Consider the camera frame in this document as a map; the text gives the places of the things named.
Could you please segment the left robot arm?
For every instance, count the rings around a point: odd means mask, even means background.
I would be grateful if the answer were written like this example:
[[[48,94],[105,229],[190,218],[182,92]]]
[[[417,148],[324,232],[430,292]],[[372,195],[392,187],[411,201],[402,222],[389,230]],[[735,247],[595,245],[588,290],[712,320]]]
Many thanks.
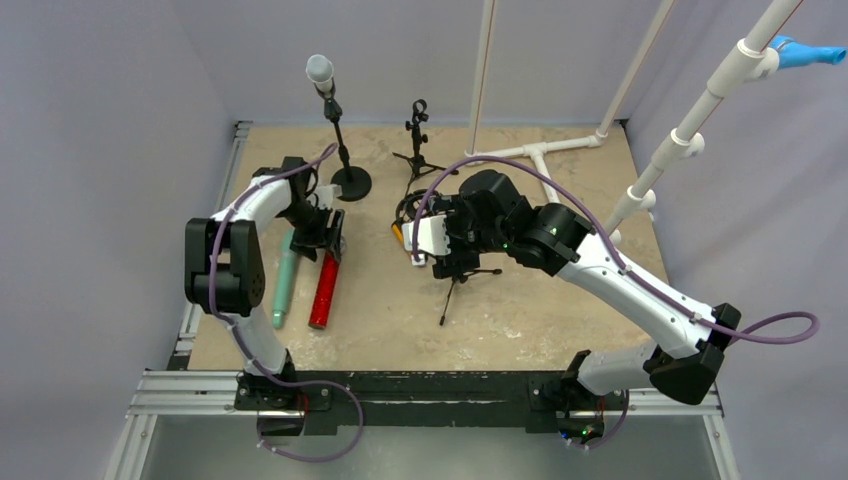
[[[259,395],[275,409],[292,405],[306,384],[297,380],[290,352],[263,306],[260,236],[272,220],[284,219],[295,254],[315,261],[324,253],[341,261],[345,213],[333,206],[340,188],[321,182],[320,164],[287,157],[279,167],[263,167],[228,206],[185,227],[185,296],[225,325],[242,355],[244,375],[263,378]]]

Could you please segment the grey white microphone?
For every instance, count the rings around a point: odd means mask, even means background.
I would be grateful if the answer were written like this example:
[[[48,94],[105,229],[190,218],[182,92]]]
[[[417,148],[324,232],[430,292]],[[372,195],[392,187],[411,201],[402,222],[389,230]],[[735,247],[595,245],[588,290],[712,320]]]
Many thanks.
[[[309,81],[322,94],[334,89],[334,66],[324,55],[313,54],[306,63],[305,72]]]

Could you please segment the mint green microphone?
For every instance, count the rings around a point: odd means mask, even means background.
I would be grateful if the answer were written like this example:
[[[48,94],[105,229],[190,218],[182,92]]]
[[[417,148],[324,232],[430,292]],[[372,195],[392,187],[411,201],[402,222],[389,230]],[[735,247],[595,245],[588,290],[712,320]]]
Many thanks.
[[[295,276],[299,263],[299,256],[292,248],[293,238],[294,231],[289,230],[285,234],[281,246],[271,316],[272,326],[275,329],[281,329],[283,327],[285,317],[291,308]]]

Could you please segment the black tripod shockmount stand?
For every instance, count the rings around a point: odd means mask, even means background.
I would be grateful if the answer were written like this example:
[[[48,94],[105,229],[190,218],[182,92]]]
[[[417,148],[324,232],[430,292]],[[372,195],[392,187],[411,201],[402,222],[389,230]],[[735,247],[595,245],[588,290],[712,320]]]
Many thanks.
[[[393,222],[397,222],[401,226],[403,226],[405,223],[412,222],[414,214],[416,213],[417,208],[422,202],[424,193],[424,189],[418,189],[410,192],[409,194],[405,194],[405,196],[398,202],[395,208],[395,219],[393,220]],[[501,268],[481,269],[479,266],[477,266],[476,268],[466,269],[465,271],[459,271],[457,268],[454,268],[450,277],[451,285],[446,295],[444,308],[439,320],[439,326],[442,327],[445,324],[451,296],[456,286],[465,284],[474,275],[501,275],[502,273],[503,270]]]

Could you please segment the red glitter microphone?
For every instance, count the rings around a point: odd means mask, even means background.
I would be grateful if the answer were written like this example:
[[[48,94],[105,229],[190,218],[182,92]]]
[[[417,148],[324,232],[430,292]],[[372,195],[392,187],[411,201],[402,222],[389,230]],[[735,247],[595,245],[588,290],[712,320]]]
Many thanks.
[[[327,252],[322,262],[308,321],[308,326],[312,329],[324,330],[328,326],[339,267],[339,260]]]

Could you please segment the black round-base mic stand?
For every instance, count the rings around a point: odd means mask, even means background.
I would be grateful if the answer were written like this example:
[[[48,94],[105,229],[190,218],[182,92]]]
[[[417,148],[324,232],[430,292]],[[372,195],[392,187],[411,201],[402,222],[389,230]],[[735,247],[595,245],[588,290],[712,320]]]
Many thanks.
[[[340,199],[345,202],[354,202],[365,198],[372,188],[372,177],[362,167],[353,166],[350,163],[350,154],[344,143],[340,127],[343,110],[335,99],[335,84],[330,82],[328,91],[324,97],[324,116],[333,125],[336,141],[338,144],[338,155],[342,167],[331,177],[331,181],[342,189]]]

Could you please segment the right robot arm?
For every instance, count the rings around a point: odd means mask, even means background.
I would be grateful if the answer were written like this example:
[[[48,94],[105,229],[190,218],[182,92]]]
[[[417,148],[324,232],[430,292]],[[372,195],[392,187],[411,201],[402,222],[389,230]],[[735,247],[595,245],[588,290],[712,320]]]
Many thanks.
[[[713,386],[741,320],[728,303],[686,297],[616,248],[585,217],[561,203],[533,207],[511,179],[475,173],[458,193],[425,203],[418,245],[435,259],[437,279],[462,279],[487,253],[576,285],[633,322],[647,342],[613,352],[581,351],[561,381],[564,399],[584,407],[615,390],[653,387],[698,405]]]

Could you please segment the black tripod mic stand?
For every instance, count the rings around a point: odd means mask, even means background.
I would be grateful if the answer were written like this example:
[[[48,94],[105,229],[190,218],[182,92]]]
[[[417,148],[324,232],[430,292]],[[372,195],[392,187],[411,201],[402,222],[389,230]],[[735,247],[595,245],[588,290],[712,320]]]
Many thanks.
[[[429,141],[428,135],[421,131],[421,124],[429,120],[429,115],[426,112],[427,108],[428,104],[424,99],[415,100],[412,104],[411,119],[405,122],[405,130],[411,135],[413,154],[406,156],[398,152],[392,153],[394,157],[405,160],[411,169],[405,194],[410,193],[411,185],[414,181],[430,173],[446,170],[445,167],[429,163],[421,153],[421,146]]]

